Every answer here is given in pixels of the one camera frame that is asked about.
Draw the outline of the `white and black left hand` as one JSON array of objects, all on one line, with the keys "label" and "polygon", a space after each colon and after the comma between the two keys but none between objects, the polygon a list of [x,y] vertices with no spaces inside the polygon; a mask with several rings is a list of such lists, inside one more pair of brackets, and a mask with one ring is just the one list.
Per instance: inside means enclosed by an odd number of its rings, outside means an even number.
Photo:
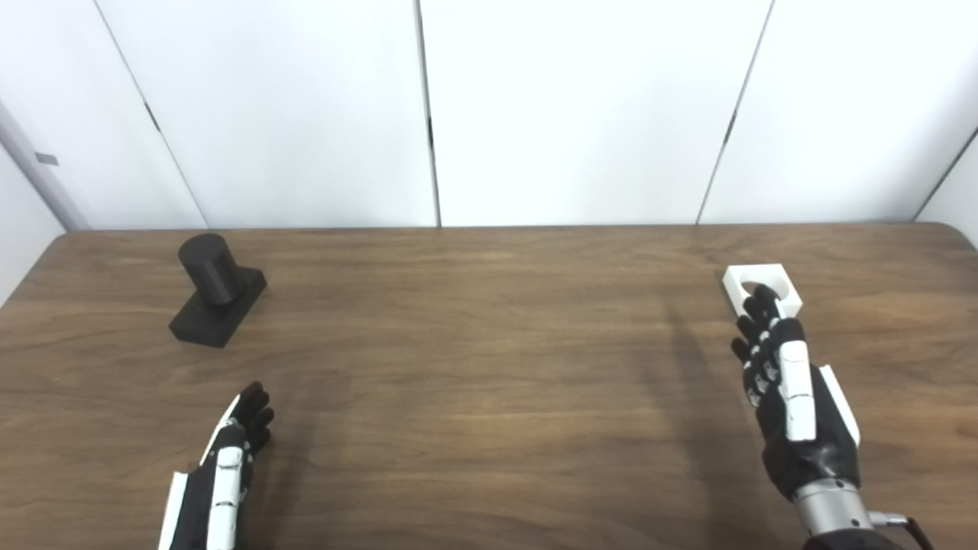
[{"label": "white and black left hand", "polygon": [[271,396],[258,380],[229,404],[196,469],[171,478],[160,549],[241,549],[240,525],[254,463],[271,441]]}]

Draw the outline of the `white and black right hand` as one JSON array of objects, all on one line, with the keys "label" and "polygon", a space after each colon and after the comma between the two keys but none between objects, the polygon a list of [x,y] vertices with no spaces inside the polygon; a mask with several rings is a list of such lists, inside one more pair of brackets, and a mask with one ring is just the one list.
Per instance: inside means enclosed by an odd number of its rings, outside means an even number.
[{"label": "white and black right hand", "polygon": [[804,485],[841,480],[860,486],[858,443],[811,363],[799,320],[782,308],[771,286],[757,284],[737,320],[731,351],[743,365],[743,390],[764,438],[769,480],[790,499]]}]

